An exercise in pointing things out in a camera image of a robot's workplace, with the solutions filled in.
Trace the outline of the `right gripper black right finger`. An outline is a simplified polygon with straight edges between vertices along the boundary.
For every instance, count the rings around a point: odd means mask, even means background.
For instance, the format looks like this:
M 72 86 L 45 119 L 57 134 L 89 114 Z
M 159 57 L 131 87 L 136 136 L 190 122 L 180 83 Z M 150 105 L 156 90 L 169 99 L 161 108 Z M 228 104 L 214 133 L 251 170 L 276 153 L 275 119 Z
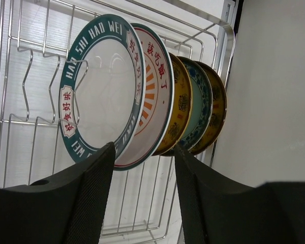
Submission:
M 305 181 L 249 187 L 175 149 L 186 243 L 305 243 Z

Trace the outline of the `green rimmed white plate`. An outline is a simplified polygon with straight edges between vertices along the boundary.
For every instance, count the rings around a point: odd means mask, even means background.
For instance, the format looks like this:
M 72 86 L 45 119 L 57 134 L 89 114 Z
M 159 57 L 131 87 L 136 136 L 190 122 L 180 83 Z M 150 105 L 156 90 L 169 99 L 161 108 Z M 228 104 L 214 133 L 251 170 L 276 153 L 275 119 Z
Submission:
M 63 67 L 58 114 L 63 142 L 79 163 L 113 142 L 115 156 L 130 146 L 146 88 L 142 45 L 121 16 L 103 14 L 75 38 Z

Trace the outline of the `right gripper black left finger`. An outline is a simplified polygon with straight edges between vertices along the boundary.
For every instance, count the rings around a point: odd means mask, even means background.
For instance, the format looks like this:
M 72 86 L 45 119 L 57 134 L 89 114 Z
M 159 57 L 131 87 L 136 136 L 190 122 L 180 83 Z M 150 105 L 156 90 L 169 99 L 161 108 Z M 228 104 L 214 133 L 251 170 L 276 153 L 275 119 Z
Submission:
M 98 243 L 115 148 L 30 185 L 0 188 L 0 243 Z

